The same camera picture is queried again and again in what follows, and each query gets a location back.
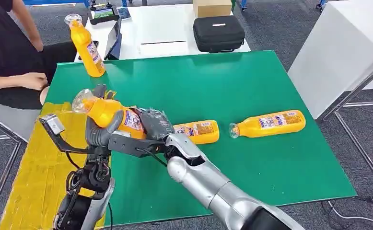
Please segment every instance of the plastic bottle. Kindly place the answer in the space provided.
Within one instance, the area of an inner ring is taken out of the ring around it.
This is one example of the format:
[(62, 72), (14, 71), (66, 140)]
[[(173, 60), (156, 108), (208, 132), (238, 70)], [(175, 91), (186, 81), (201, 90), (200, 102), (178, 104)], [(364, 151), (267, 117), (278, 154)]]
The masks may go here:
[(95, 97), (89, 89), (84, 89), (76, 95), (72, 102), (72, 109), (76, 113), (86, 113), (102, 128), (107, 127), (117, 111), (123, 110), (123, 118), (118, 130), (123, 132), (124, 136), (146, 138), (140, 117), (135, 112), (116, 100)]
[(239, 124), (230, 123), (233, 138), (246, 136), (258, 138), (276, 134), (293, 133), (305, 127), (305, 117), (299, 110), (249, 117)]
[(65, 17), (65, 23), (70, 26), (71, 39), (82, 58), (86, 72), (92, 77), (100, 77), (105, 73), (105, 66), (94, 45), (91, 33), (82, 25), (82, 17), (79, 14), (69, 14)]
[(175, 133), (185, 133), (195, 144), (208, 144), (219, 140), (219, 127), (215, 120), (197, 121), (174, 126)]

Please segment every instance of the person's hand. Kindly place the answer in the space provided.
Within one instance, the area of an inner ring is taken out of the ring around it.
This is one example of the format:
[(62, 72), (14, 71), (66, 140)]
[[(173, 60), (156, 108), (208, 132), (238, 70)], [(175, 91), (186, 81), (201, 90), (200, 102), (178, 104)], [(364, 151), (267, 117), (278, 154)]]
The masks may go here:
[(35, 48), (38, 52), (43, 51), (43, 49), (44, 49), (44, 45), (43, 45), (43, 42), (41, 41), (40, 38), (38, 38), (38, 39), (32, 39), (32, 40), (30, 40), (30, 41), (31, 41), (31, 44), (33, 44), (34, 48)]
[(44, 73), (26, 73), (17, 76), (17, 85), (28, 89), (40, 91), (47, 83)]

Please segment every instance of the white table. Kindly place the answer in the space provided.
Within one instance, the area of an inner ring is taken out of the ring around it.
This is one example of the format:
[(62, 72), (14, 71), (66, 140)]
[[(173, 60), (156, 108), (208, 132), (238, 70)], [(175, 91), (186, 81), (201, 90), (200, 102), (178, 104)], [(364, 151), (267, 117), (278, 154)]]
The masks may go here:
[(348, 0), (326, 4), (288, 75), (317, 119), (372, 71), (373, 0)]
[[(122, 21), (120, 32), (123, 35), (120, 59), (156, 58), (181, 55), (206, 54), (200, 52), (195, 43), (192, 25), (195, 14), (192, 4), (141, 6), (128, 8), (131, 19)], [(107, 37), (115, 22), (92, 25), (88, 19), (85, 28), (92, 40), (99, 41), (98, 52), (105, 56)], [(165, 43), (140, 45), (141, 43)], [(250, 51), (245, 43), (234, 52)]]

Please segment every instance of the clear bottle cap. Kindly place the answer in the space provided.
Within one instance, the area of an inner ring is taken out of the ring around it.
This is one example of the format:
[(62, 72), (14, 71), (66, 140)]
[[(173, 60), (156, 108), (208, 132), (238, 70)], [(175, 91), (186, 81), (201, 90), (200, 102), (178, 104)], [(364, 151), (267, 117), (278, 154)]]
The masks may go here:
[(77, 13), (68, 14), (65, 17), (65, 23), (70, 27), (78, 26), (79, 24), (82, 24), (82, 17)]
[(73, 99), (72, 110), (76, 113), (87, 113), (89, 112), (97, 98), (92, 94), (90, 89), (81, 90)]
[(229, 124), (229, 134), (232, 138), (238, 138), (240, 136), (239, 126), (235, 123)]

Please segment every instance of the gray carpet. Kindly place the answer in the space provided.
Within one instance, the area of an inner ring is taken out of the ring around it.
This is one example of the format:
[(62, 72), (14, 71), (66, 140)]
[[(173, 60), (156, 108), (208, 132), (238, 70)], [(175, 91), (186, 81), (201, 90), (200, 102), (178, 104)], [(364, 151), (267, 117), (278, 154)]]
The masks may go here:
[[(121, 5), (120, 0), (113, 1)], [(191, 0), (150, 0), (150, 5), (191, 3)], [(317, 0), (248, 0), (247, 10), (241, 12), (238, 2), (234, 13), (246, 32), (247, 42), (252, 50), (275, 50), (286, 69), (289, 68), (303, 42), (311, 31), (320, 13), (314, 9)], [(133, 6), (140, 6), (141, 0), (134, 0)], [(44, 44), (49, 45), (69, 40), (69, 29), (64, 17), (79, 13), (86, 20), (86, 9), (76, 6), (30, 7)], [(354, 101), (373, 101), (373, 90), (363, 91)], [(359, 142), (373, 160), (373, 106), (344, 108), (340, 114), (353, 130)], [(333, 116), (320, 123), (319, 127), (331, 146), (343, 170), (361, 197), (373, 195), (373, 173), (351, 139)], [(12, 148), (11, 140), (0, 143), (0, 174)], [(5, 189), (0, 196), (0, 217), (7, 201), (15, 176), (19, 157), (14, 164)], [(336, 209), (345, 216), (366, 216), (373, 219), (373, 205), (358, 199), (342, 199), (333, 202)], [(373, 230), (368, 221), (344, 221), (330, 211), (326, 202), (299, 204), (282, 207), (289, 215), (308, 230)], [(224, 229), (214, 216), (137, 224), (115, 227), (117, 230), (212, 230)]]

